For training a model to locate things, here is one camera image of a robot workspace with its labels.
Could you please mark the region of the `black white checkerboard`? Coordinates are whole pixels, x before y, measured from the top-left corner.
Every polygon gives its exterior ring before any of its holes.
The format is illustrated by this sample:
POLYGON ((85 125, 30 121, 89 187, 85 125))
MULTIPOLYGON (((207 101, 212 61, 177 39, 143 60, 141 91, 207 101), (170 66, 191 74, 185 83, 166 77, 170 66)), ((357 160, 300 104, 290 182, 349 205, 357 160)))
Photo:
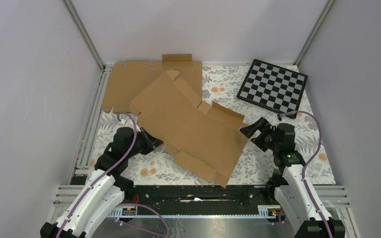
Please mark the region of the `black white checkerboard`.
POLYGON ((308 76, 282 66, 254 59, 237 98, 275 113, 297 111, 308 76))

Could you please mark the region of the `cardboard box sheet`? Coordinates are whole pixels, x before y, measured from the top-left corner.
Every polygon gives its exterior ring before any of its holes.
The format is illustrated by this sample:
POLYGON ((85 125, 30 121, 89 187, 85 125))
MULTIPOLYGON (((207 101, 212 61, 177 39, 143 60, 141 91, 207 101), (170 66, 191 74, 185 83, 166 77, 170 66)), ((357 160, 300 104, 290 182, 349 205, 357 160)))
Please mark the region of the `cardboard box sheet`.
POLYGON ((240 132, 242 114, 204 101, 176 70, 143 89, 130 109, 140 127, 164 142, 176 164, 226 187, 248 141, 240 132))

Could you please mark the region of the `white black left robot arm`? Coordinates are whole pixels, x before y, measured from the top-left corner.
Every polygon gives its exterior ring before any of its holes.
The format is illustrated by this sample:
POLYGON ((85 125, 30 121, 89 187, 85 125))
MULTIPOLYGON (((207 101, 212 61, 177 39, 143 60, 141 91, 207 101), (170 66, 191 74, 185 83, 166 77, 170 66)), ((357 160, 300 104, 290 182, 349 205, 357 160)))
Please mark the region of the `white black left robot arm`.
POLYGON ((118 128, 79 195, 55 222, 41 227, 40 237, 92 237, 117 205, 133 200, 133 181, 121 175, 128 160, 138 154, 147 155, 162 144, 143 128, 118 128))

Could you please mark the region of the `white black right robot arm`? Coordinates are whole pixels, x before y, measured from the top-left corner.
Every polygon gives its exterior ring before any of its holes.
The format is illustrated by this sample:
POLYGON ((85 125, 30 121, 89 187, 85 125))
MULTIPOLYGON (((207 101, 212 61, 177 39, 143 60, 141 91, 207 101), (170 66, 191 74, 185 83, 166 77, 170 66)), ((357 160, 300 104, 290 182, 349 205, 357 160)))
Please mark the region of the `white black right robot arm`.
POLYGON ((263 196, 279 204, 296 238, 343 238, 346 229, 333 218, 307 174, 308 163, 296 150, 295 127, 271 125, 265 118, 242 127, 240 132, 263 152, 272 151, 277 169, 265 184, 263 196))

